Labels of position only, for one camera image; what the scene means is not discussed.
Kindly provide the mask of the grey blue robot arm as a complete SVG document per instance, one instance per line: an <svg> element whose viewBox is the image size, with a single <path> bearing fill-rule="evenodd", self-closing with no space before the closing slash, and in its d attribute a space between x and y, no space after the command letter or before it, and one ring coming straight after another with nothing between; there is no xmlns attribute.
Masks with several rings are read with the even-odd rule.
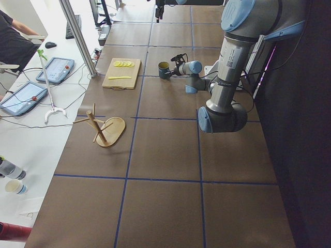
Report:
<svg viewBox="0 0 331 248"><path fill-rule="evenodd" d="M236 132L247 122L246 110L233 100L251 47L261 35L282 40L300 34L305 24L307 1L221 1L224 32L214 80L202 80L198 61L179 64L167 75L189 75L187 93L208 90L211 98L199 108L198 119L206 133Z"/></svg>

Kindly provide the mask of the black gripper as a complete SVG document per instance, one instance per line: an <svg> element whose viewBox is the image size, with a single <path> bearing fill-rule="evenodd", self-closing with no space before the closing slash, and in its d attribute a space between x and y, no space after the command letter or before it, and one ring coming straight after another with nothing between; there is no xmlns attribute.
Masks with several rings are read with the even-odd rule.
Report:
<svg viewBox="0 0 331 248"><path fill-rule="evenodd" d="M177 68L174 68L173 70L171 70L169 72L169 76L174 76L174 75L181 76L181 73L180 73L180 71Z"/></svg>

